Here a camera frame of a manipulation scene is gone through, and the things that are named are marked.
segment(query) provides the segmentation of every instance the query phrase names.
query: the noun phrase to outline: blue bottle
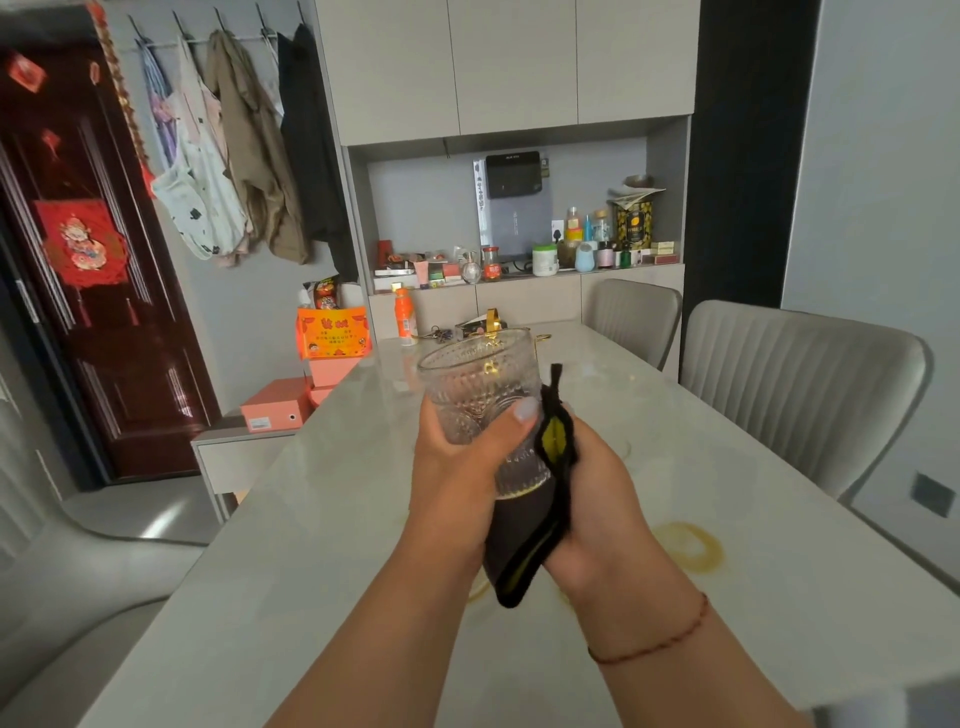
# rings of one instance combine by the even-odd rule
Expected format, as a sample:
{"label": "blue bottle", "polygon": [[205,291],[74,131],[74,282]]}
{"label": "blue bottle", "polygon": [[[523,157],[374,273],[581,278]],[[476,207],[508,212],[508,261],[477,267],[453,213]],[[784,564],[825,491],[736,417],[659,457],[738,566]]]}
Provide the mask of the blue bottle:
{"label": "blue bottle", "polygon": [[593,260],[593,249],[589,243],[581,243],[580,247],[577,248],[577,257],[574,262],[574,267],[580,273],[589,273],[593,270],[596,265]]}

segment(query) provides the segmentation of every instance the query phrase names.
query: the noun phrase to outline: coat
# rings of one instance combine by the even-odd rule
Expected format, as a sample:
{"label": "coat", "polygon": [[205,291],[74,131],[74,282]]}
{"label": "coat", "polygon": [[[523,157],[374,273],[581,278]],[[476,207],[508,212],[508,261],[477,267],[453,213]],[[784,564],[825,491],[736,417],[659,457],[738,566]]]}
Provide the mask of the coat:
{"label": "coat", "polygon": [[247,51],[229,33],[210,35],[204,80],[220,99],[230,174],[252,241],[264,240],[274,255],[305,263],[300,202],[273,104]]}

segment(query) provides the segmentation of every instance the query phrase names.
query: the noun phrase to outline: chair backrest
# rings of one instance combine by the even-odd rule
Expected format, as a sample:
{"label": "chair backrest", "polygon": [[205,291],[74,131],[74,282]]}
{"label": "chair backrest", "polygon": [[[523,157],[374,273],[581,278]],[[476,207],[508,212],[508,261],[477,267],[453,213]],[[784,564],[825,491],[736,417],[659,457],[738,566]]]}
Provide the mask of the chair backrest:
{"label": "chair backrest", "polygon": [[670,353],[683,297],[673,288],[609,279],[594,287],[584,323],[662,370]]}
{"label": "chair backrest", "polygon": [[905,331],[705,301],[687,323],[681,384],[841,497],[900,433],[927,365]]}

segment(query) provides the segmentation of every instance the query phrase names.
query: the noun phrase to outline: bottle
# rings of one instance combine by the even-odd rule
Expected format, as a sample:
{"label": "bottle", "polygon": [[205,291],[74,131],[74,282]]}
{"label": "bottle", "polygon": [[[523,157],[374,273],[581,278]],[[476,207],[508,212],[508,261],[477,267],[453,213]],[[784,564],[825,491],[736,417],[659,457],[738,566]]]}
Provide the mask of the bottle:
{"label": "bottle", "polygon": [[567,211],[564,221],[564,242],[557,246],[557,256],[560,258],[561,268],[573,268],[576,262],[577,248],[583,241],[583,218],[577,214],[576,207],[571,207]]}
{"label": "bottle", "polygon": [[615,255],[610,243],[604,240],[597,245],[600,246],[597,249],[597,268],[612,268]]}
{"label": "bottle", "polygon": [[589,273],[593,270],[593,249],[589,243],[581,243],[577,248],[577,271]]}
{"label": "bottle", "polygon": [[594,210],[593,217],[593,237],[592,240],[599,243],[606,240],[610,242],[610,217],[605,209]]}
{"label": "bottle", "polygon": [[394,315],[396,316],[396,331],[400,334],[400,343],[405,347],[412,347],[417,343],[417,317],[414,315],[414,302],[406,288],[398,287],[396,301],[394,301]]}

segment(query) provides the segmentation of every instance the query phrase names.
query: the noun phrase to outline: black coat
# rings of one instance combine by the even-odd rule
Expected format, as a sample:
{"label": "black coat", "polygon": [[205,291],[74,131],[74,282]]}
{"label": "black coat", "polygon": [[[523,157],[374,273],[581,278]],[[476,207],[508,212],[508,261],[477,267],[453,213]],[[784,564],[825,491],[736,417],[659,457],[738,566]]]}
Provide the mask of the black coat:
{"label": "black coat", "polygon": [[301,23],[293,40],[277,35],[276,52],[283,103],[280,132],[300,195],[303,233],[309,240],[326,242],[341,280],[356,282],[356,255],[317,44]]}

